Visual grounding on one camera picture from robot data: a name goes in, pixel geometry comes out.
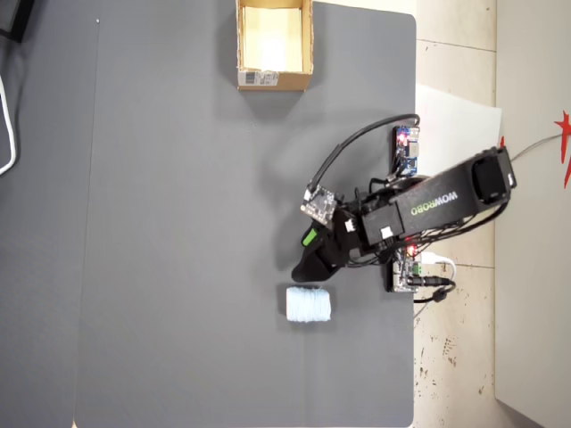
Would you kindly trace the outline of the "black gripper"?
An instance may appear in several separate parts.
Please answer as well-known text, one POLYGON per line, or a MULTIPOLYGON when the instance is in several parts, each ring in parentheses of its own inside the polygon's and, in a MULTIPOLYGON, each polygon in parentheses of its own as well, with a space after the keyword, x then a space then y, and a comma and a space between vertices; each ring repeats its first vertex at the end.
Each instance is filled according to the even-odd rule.
POLYGON ((302 256, 292 279, 300 284, 325 282, 342 267, 368 266, 358 232, 357 218, 336 202, 328 228, 311 224, 302 235, 302 256))

